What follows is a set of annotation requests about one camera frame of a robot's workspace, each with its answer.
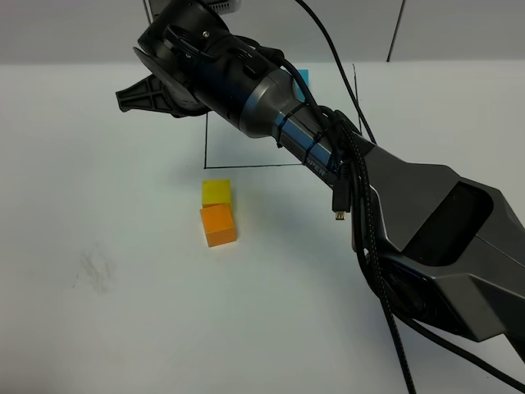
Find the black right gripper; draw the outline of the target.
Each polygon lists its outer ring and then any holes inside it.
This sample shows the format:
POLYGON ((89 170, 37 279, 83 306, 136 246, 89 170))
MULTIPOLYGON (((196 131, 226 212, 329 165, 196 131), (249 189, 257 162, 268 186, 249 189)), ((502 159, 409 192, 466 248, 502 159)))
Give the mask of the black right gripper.
POLYGON ((140 110, 170 114, 174 118, 201 117, 211 109, 199 101, 177 78, 185 78, 174 66, 166 70, 165 64, 142 49, 133 48, 135 55, 150 71, 129 88, 116 92, 118 107, 122 112, 140 110))

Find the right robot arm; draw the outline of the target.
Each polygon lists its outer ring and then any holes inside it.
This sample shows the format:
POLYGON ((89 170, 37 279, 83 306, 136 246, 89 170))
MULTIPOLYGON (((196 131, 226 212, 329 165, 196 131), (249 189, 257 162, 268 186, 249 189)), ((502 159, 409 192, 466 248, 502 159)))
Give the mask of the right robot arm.
POLYGON ((374 293, 405 321, 524 348, 524 228, 495 188, 444 165, 408 163, 339 111, 298 99, 280 50, 232 34, 201 1, 172 1, 139 38, 149 75, 119 91, 122 111, 209 112, 270 137, 351 213, 353 247, 374 293))

